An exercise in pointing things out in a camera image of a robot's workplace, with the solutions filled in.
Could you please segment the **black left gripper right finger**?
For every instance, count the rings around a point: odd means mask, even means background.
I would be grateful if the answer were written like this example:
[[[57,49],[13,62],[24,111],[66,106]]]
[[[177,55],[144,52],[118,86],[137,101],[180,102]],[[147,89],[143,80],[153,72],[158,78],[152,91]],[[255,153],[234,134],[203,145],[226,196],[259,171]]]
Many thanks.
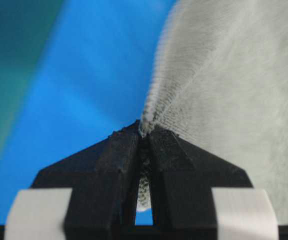
[[[247,173],[162,128],[149,136],[153,224],[167,240],[215,240],[212,187],[250,188]]]

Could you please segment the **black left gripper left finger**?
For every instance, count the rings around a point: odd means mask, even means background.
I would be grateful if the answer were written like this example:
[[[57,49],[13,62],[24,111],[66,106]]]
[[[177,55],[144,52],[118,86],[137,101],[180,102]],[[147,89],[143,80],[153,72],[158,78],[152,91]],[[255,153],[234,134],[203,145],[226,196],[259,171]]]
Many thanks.
[[[139,121],[40,170],[33,189],[72,188],[64,221],[68,240],[119,240],[135,224]]]

